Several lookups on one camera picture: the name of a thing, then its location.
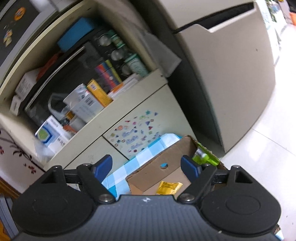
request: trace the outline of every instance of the shelf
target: shelf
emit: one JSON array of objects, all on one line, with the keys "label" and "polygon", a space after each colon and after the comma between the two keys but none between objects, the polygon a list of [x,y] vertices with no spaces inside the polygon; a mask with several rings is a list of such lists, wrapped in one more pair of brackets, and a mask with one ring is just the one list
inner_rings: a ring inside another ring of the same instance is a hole
[{"label": "shelf", "polygon": [[155,70],[146,78],[139,81],[88,122],[74,137],[72,137],[63,149],[61,149],[61,151],[44,166],[44,169],[48,170],[54,165],[61,165],[64,168],[66,166],[65,163],[70,163],[74,160],[81,152],[115,125],[121,118],[165,84],[167,84],[167,80],[162,76],[159,70]]},{"label": "shelf", "polygon": [[[61,163],[67,165],[70,163],[128,112],[167,83],[161,72],[156,69],[145,47],[135,37],[130,25],[123,18],[116,15],[115,11],[116,9],[108,6],[108,4],[92,0],[83,0],[75,5],[55,20],[33,41],[18,59],[0,87],[0,124],[28,155],[40,162],[39,166],[45,170],[48,170],[53,165]],[[113,26],[115,31],[122,36],[122,39],[140,55],[152,73],[122,93],[118,100],[113,101],[85,125],[51,161],[45,163],[43,157],[37,151],[37,149],[40,149],[41,143],[35,138],[33,128],[30,128],[30,122],[27,118],[16,117],[9,113],[11,98],[22,76],[26,72],[45,64],[56,53],[56,42],[76,20],[80,17],[97,18],[98,16],[103,17]]]},{"label": "shelf", "polygon": [[96,1],[84,0],[55,20],[26,49],[5,78],[0,87],[0,103],[12,98],[16,86],[26,72],[43,66],[57,52],[57,41],[80,17],[97,18],[102,16],[122,36],[122,39],[140,55],[147,68],[151,71],[155,70],[156,66],[145,47],[135,37],[129,24],[116,16],[114,11],[114,9],[109,9]]},{"label": "shelf", "polygon": [[34,131],[30,128],[28,120],[22,116],[14,116],[9,113],[10,102],[1,104],[0,124],[27,154],[38,161],[37,164],[41,168],[48,170],[54,165],[62,165],[65,167],[65,163],[68,164],[74,160],[116,122],[166,83],[167,80],[162,77],[159,70],[152,72],[132,88],[122,93],[117,100],[114,100],[110,105],[104,108],[94,119],[72,137],[69,143],[47,164],[44,163],[41,156],[36,151],[36,147],[42,148],[40,147],[41,143],[35,138]]}]

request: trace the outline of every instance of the cabinet door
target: cabinet door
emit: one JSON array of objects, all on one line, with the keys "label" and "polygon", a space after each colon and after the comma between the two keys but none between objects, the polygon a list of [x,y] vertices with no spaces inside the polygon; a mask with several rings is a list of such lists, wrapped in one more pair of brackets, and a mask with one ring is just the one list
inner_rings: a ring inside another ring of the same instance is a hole
[{"label": "cabinet door", "polygon": [[78,157],[76,157],[74,161],[66,166],[65,169],[76,169],[76,167],[83,163],[95,164],[106,154],[111,155],[113,161],[112,169],[108,175],[116,171],[128,161],[128,159],[120,154],[120,152],[110,145],[103,137],[100,137],[88,148],[86,148]]},{"label": "cabinet door", "polygon": [[194,137],[168,85],[129,112],[103,136],[131,159],[165,133]]},{"label": "cabinet door", "polygon": [[264,111],[275,86],[261,13],[256,7],[211,29],[194,24],[175,37],[201,77],[228,152]]}]

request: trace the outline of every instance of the yellow box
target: yellow box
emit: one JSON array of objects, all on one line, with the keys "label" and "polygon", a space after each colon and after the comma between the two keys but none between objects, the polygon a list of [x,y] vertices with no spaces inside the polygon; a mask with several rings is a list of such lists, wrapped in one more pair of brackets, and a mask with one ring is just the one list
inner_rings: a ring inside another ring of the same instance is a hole
[{"label": "yellow box", "polygon": [[106,92],[94,79],[92,79],[88,83],[87,89],[93,94],[94,97],[96,97],[96,99],[101,103],[102,106],[106,107],[112,102],[112,99],[106,94]]}]

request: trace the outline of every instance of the blue checkered cloth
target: blue checkered cloth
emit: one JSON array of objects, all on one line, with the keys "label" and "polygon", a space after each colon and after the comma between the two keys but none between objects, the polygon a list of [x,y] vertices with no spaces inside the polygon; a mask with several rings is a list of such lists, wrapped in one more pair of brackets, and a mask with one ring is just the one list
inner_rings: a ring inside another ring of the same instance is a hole
[{"label": "blue checkered cloth", "polygon": [[168,148],[172,144],[180,140],[181,137],[175,134],[164,134],[148,147],[142,150],[129,162],[113,172],[110,176],[106,177],[102,184],[111,192],[116,198],[122,194],[130,194],[126,177],[133,171],[137,170],[140,166],[144,165],[150,159],[155,157],[158,153]]}]

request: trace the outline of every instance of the beige cabinet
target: beige cabinet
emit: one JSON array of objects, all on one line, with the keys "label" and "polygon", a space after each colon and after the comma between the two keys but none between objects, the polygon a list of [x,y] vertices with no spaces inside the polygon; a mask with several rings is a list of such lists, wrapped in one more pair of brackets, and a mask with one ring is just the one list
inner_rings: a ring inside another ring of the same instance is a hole
[{"label": "beige cabinet", "polygon": [[131,159],[165,133],[194,136],[168,85],[129,112],[103,136]]},{"label": "beige cabinet", "polygon": [[76,157],[74,161],[67,165],[65,169],[76,169],[76,167],[83,163],[95,164],[107,154],[112,156],[113,161],[112,169],[108,175],[116,171],[128,161],[126,157],[110,145],[103,137],[100,137]]}]

